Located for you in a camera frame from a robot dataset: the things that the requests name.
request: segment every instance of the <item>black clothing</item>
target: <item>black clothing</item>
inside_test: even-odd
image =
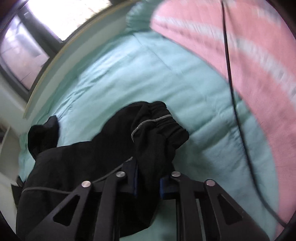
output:
[[[94,181],[131,157],[138,162],[139,178],[146,191],[137,203],[125,210],[121,236],[147,228],[158,204],[159,180],[172,171],[175,150],[189,138],[188,132],[171,117],[166,105],[163,102],[130,104],[110,118],[92,141],[44,150],[57,143],[52,138],[58,130],[56,123],[51,122],[51,126],[54,133],[45,127],[40,140],[35,131],[39,133],[39,129],[43,129],[33,126],[30,130],[30,137],[34,138],[28,138],[28,142],[34,140],[34,143],[28,144],[28,148],[35,155],[36,163],[19,201],[17,235],[24,240],[67,195],[26,188],[73,191],[83,181]]]

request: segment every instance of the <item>black cable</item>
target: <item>black cable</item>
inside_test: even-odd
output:
[[[130,161],[132,159],[133,159],[133,157],[130,157],[125,162],[128,162],[128,161]],[[99,179],[96,179],[96,180],[94,180],[92,182],[93,183],[96,183],[96,182],[100,182],[100,181],[106,179],[111,174],[115,173],[120,168],[122,168],[123,164],[124,163],[122,163],[121,165],[119,165],[118,167],[116,167],[115,169],[113,169],[112,171],[110,171],[109,173],[107,173],[106,175],[104,175],[104,176],[100,177]],[[59,189],[47,188],[47,187],[28,187],[28,188],[25,188],[24,190],[22,190],[22,193],[25,192],[25,191],[47,191],[47,192],[60,193],[60,194],[70,194],[71,193],[69,191],[62,191],[62,190],[59,190]]]
[[[232,106],[234,110],[234,115],[235,115],[235,120],[237,122],[237,127],[239,129],[240,137],[242,140],[242,145],[244,147],[244,153],[246,155],[246,160],[247,160],[247,165],[249,167],[250,173],[251,173],[251,178],[253,180],[255,190],[257,192],[257,195],[262,202],[263,206],[267,209],[267,211],[278,221],[280,225],[282,225],[284,228],[287,226],[287,224],[276,214],[276,212],[270,207],[270,205],[267,203],[267,201],[264,199],[259,186],[257,182],[256,175],[254,173],[254,167],[251,162],[251,158],[247,149],[246,141],[244,138],[244,133],[242,132],[241,128],[241,123],[237,115],[237,110],[236,110],[236,101],[234,98],[234,91],[233,91],[233,85],[232,85],[232,77],[231,77],[231,69],[230,69],[230,59],[229,59],[229,51],[228,51],[228,42],[227,42],[227,33],[226,33],[226,24],[225,24],[225,9],[224,9],[224,3],[221,1],[222,5],[222,16],[223,16],[223,35],[224,35],[224,46],[225,46],[225,56],[226,56],[226,63],[227,63],[227,72],[228,72],[228,82],[229,82],[229,88],[230,88],[230,93],[231,93],[231,100],[232,100]]]

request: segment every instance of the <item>mint green duvet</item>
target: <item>mint green duvet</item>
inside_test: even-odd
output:
[[[246,164],[227,82],[203,60],[149,30],[158,1],[142,1],[127,16],[129,28],[81,60],[61,82],[33,124],[57,115],[58,146],[92,139],[122,107],[136,101],[163,101],[186,128],[189,140],[177,150],[176,170],[190,178],[216,180],[266,231],[276,222],[259,201]],[[275,166],[265,136],[239,96],[237,109],[260,189],[278,208]],[[20,177],[34,166],[21,137]],[[163,201],[152,226],[124,241],[176,240],[174,201]]]

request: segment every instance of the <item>silver screw head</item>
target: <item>silver screw head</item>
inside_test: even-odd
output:
[[[210,186],[210,187],[213,187],[213,186],[215,186],[215,181],[214,180],[211,180],[211,179],[209,179],[209,180],[207,180],[206,182],[205,182],[208,186]]]
[[[90,181],[84,181],[81,183],[81,186],[83,186],[84,188],[88,188],[91,185]]]
[[[181,176],[181,173],[178,172],[178,171],[173,171],[173,172],[171,173],[171,175],[172,175],[172,177],[180,177],[180,176]]]
[[[121,171],[116,173],[116,177],[124,177],[125,175],[126,173]]]

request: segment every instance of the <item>black metal bracket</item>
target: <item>black metal bracket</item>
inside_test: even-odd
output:
[[[121,171],[97,183],[82,182],[51,213],[49,213],[26,237],[26,241],[76,241],[81,217],[87,208],[90,194],[101,194],[94,228],[93,241],[119,240],[118,199],[134,199],[137,196],[138,168],[136,160],[125,162]]]
[[[82,182],[26,237],[26,241],[118,241],[122,203],[133,202],[138,193],[136,160],[125,162],[121,171],[105,180]],[[100,203],[88,207],[90,196]],[[162,199],[175,199],[177,241],[268,241],[266,233],[214,180],[204,183],[179,172],[160,180]],[[199,200],[201,214],[196,199]],[[85,217],[91,209],[92,217]],[[83,225],[91,221],[91,228]]]
[[[268,241],[267,234],[214,180],[204,183],[172,172],[161,179],[162,199],[175,199],[177,241]],[[199,200],[199,215],[196,199]]]

